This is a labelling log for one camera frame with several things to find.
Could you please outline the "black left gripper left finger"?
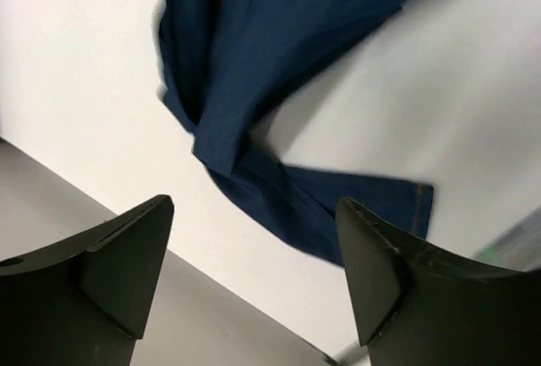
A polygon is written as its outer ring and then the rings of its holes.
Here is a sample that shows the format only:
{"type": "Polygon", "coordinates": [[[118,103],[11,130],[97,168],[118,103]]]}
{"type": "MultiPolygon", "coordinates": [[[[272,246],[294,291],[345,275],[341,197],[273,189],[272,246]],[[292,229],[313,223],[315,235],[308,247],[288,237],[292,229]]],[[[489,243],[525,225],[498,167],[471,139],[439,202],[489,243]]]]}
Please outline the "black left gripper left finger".
{"type": "Polygon", "coordinates": [[[156,293],[170,196],[1,263],[3,365],[128,365],[156,293]]]}

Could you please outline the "dark blue denim trousers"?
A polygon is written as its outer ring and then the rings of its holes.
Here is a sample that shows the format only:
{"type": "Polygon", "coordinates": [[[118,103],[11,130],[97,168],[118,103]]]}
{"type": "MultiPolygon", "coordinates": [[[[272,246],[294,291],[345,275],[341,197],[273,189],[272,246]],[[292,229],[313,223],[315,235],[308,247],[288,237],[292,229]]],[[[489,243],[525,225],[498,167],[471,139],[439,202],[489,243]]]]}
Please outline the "dark blue denim trousers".
{"type": "Polygon", "coordinates": [[[249,137],[264,115],[398,13],[407,0],[165,0],[163,101],[194,156],[245,214],[289,246],[342,265],[336,204],[355,199],[426,238],[427,183],[280,163],[249,137]]]}

